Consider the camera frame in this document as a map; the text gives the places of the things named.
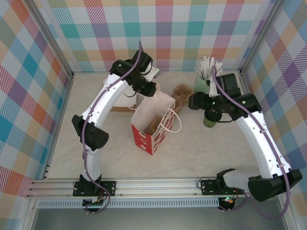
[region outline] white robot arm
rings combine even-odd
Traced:
[[[251,192],[260,202],[286,192],[286,182],[281,167],[285,170],[290,188],[302,179],[302,174],[299,170],[292,169],[279,152],[267,129],[256,97],[251,93],[241,95],[234,74],[218,77],[216,81],[228,98],[215,88],[216,85],[211,78],[207,82],[210,85],[210,95],[202,92],[192,95],[189,98],[189,108],[205,110],[205,120],[213,123],[219,122],[222,113],[229,114],[232,121],[235,121],[245,134],[259,166],[257,173],[240,172],[235,169],[219,172],[216,177],[219,190],[224,193],[227,188],[239,188]],[[229,98],[250,114],[235,105]],[[263,132],[267,134],[277,154],[273,152]]]
[[[136,70],[129,74],[125,79],[120,80],[118,83],[113,85],[114,82],[119,80],[121,76],[132,67],[136,55],[132,60],[116,61],[110,70],[110,75],[107,77],[106,83],[93,103],[82,113],[82,116],[75,115],[72,119],[75,129],[81,137],[85,118],[89,116],[87,121],[88,124],[85,129],[85,148],[87,154],[83,155],[83,157],[86,157],[87,170],[83,171],[80,180],[90,182],[91,179],[99,181],[101,178],[101,148],[108,140],[108,134],[101,128],[109,111],[123,92],[125,92],[125,90],[131,85],[134,91],[139,92],[144,96],[153,96],[155,93],[155,83],[152,82],[152,79],[159,76],[160,70],[153,67],[152,59],[143,52],[139,61],[140,64],[137,65]]]

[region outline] red and white paper bag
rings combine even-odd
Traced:
[[[157,90],[153,97],[145,97],[131,118],[131,127],[136,146],[153,155],[174,124],[175,99]],[[156,116],[163,116],[157,131],[151,136],[145,129]]]

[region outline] colorful plaid wall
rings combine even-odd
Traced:
[[[278,148],[303,180],[292,191],[307,223],[307,0],[288,0],[247,71]]]
[[[21,0],[0,0],[0,230],[16,229],[69,78]]]
[[[273,0],[35,0],[72,69],[109,70],[141,40],[159,69],[237,69]]]
[[[254,33],[254,35],[253,35],[253,37],[252,37],[252,39],[251,39],[251,41],[250,41],[250,43],[249,43],[249,45],[248,45],[248,48],[246,49],[246,51],[245,51],[245,53],[244,53],[244,56],[243,56],[243,58],[242,58],[242,60],[241,60],[241,62],[240,62],[240,64],[239,64],[239,66],[238,66],[238,69],[242,69],[244,62],[245,62],[246,58],[248,57],[250,50],[251,50],[252,47],[254,46],[254,44],[255,44],[255,42],[256,42],[258,36],[259,36],[259,32],[260,32],[261,29],[263,28],[264,23],[265,23],[265,21],[267,20],[267,18],[268,18],[268,16],[269,16],[270,12],[271,12],[271,10],[272,10],[272,8],[273,8],[273,6],[274,6],[274,3],[275,3],[276,1],[277,1],[277,0],[270,0],[270,3],[269,3],[269,5],[267,6],[267,9],[265,10],[265,13],[264,13],[264,15],[262,16],[261,21],[259,22],[259,25],[258,25],[257,29],[255,30],[255,33]]]

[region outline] purple cable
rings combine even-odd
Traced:
[[[90,174],[88,173],[87,164],[86,164],[86,160],[87,160],[87,159],[86,159],[86,158],[87,158],[87,150],[86,150],[86,146],[85,146],[85,128],[86,128],[86,124],[87,124],[88,120],[89,120],[90,117],[91,117],[90,114],[93,112],[93,110],[95,109],[96,105],[98,104],[98,102],[99,102],[99,100],[102,98],[102,96],[105,94],[105,92],[109,91],[109,90],[110,90],[114,85],[116,85],[119,81],[125,79],[125,77],[127,77],[127,76],[136,68],[136,66],[137,66],[137,64],[138,64],[138,62],[139,62],[139,60],[140,60],[141,52],[142,52],[142,51],[143,51],[143,47],[142,47],[142,44],[141,44],[141,42],[140,42],[140,43],[139,43],[138,57],[137,57],[135,63],[133,64],[133,66],[131,67],[131,69],[129,69],[127,73],[125,73],[123,76],[121,76],[121,77],[120,77],[119,79],[117,79],[115,82],[113,82],[112,84],[110,84],[110,85],[106,88],[106,90],[104,90],[104,91],[101,92],[101,94],[98,96],[97,100],[94,102],[94,104],[93,104],[93,106],[92,106],[90,112],[88,113],[88,115],[87,115],[87,117],[86,117],[86,119],[85,119],[85,123],[84,123],[84,125],[83,125],[83,127],[82,127],[81,138],[82,138],[82,145],[83,145],[83,159],[84,159],[84,169],[85,169],[85,173],[86,173],[86,175],[88,176],[88,178],[91,180],[91,182],[92,182],[93,184],[95,184],[97,187],[99,187],[99,188],[101,188],[102,190],[104,190],[104,191],[106,192],[107,196],[108,196],[107,204],[106,204],[104,207],[102,207],[101,209],[99,209],[98,211],[96,211],[96,212],[89,212],[89,211],[87,210],[87,207],[88,207],[88,206],[86,206],[86,207],[85,207],[85,210],[86,210],[86,212],[87,212],[88,214],[97,214],[97,213],[99,213],[99,212],[105,210],[105,208],[106,208],[106,207],[109,205],[109,203],[110,203],[111,196],[110,196],[110,193],[109,193],[103,186],[101,186],[101,185],[99,185],[98,183],[96,183],[96,181],[94,181],[94,180],[91,178]]]
[[[268,144],[270,145],[270,148],[272,149],[272,151],[273,151],[273,153],[274,153],[274,156],[275,156],[275,158],[277,159],[278,164],[280,165],[280,169],[281,169],[281,171],[282,171],[282,173],[283,173],[284,181],[285,181],[285,183],[286,183],[286,190],[287,190],[286,203],[285,203],[285,205],[284,205],[284,208],[283,208],[282,212],[281,212],[279,215],[275,216],[275,217],[267,216],[265,213],[263,213],[263,212],[260,210],[260,208],[256,205],[256,202],[255,202],[253,199],[250,199],[250,200],[251,200],[251,202],[252,202],[254,208],[255,208],[255,209],[258,211],[258,213],[259,213],[261,216],[263,216],[264,218],[269,219],[269,220],[276,220],[276,219],[282,218],[282,217],[285,215],[285,213],[286,213],[286,211],[287,211],[287,209],[288,209],[288,207],[289,207],[289,204],[290,204],[290,184],[289,184],[289,181],[288,181],[287,173],[285,172],[285,170],[284,170],[284,168],[283,168],[283,166],[282,166],[283,163],[282,163],[282,161],[280,160],[280,158],[279,158],[279,156],[278,156],[278,153],[277,153],[277,151],[276,151],[276,149],[275,149],[275,147],[274,147],[274,145],[273,145],[273,143],[272,143],[272,141],[271,141],[269,135],[266,133],[266,131],[264,130],[264,128],[262,127],[262,125],[259,123],[259,121],[254,117],[254,115],[253,115],[249,110],[247,110],[245,107],[243,107],[243,106],[240,105],[238,102],[236,102],[234,99],[232,99],[229,95],[227,95],[227,93],[226,93],[226,92],[222,89],[222,87],[219,85],[219,83],[218,83],[218,81],[217,81],[217,79],[216,79],[216,73],[217,73],[216,66],[212,66],[212,68],[211,68],[211,73],[212,73],[213,81],[214,81],[216,87],[220,90],[220,92],[221,92],[229,101],[231,101],[233,104],[235,104],[235,105],[238,106],[240,109],[242,109],[245,113],[247,113],[247,114],[253,119],[253,121],[257,124],[257,126],[260,128],[262,134],[264,134],[264,136],[265,136],[265,138],[266,138]]]

